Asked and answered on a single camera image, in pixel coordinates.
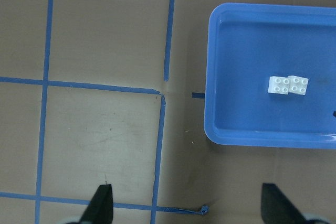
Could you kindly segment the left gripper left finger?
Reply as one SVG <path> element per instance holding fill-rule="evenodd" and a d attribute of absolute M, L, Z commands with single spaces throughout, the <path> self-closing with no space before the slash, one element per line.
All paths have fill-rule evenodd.
<path fill-rule="evenodd" d="M 112 224 L 113 192 L 112 185 L 100 185 L 85 209 L 79 223 Z"/>

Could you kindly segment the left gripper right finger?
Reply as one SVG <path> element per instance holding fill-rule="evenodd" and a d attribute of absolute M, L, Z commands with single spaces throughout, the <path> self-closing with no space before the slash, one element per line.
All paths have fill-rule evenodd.
<path fill-rule="evenodd" d="M 264 223 L 310 223 L 273 183 L 263 183 L 261 218 Z"/>

